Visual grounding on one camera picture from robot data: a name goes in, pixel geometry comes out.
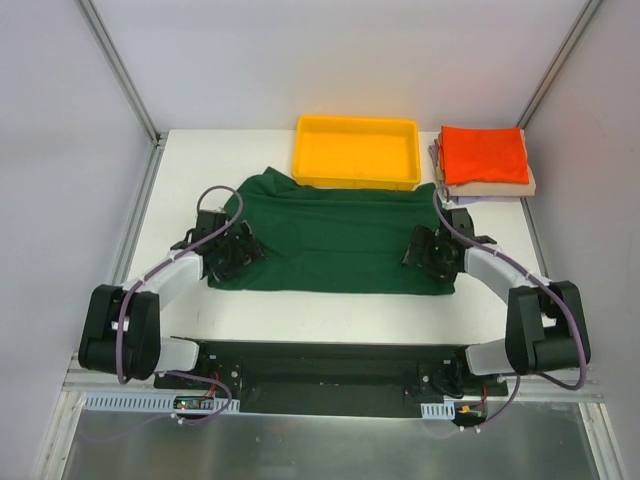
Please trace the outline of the green t-shirt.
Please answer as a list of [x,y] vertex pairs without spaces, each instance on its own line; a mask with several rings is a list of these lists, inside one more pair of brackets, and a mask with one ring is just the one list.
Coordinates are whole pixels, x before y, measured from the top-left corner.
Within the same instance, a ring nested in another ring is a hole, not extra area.
[[418,226],[437,228],[435,186],[413,191],[319,189],[267,168],[238,188],[225,210],[247,222],[264,254],[231,279],[208,278],[226,291],[451,295],[402,260]]

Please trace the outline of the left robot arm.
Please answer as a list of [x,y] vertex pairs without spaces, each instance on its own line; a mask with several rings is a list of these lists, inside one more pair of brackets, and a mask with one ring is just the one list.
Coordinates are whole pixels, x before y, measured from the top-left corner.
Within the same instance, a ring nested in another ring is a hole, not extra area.
[[78,349],[79,364],[119,375],[126,382],[176,370],[188,388],[204,387],[211,377],[210,363],[199,356],[197,342],[162,335],[161,312],[201,280],[231,280],[264,257],[247,221],[232,225],[223,213],[200,219],[141,278],[93,290]]

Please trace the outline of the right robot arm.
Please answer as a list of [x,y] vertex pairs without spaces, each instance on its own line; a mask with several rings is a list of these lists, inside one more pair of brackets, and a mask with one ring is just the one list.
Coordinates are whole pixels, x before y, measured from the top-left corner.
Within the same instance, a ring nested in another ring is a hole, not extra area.
[[539,375],[576,368],[585,382],[590,345],[577,286],[537,276],[506,256],[488,236],[461,237],[447,228],[414,228],[403,263],[432,279],[449,282],[461,274],[480,281],[507,308],[502,339],[464,348],[464,361],[450,369],[461,394],[481,388],[486,375]]

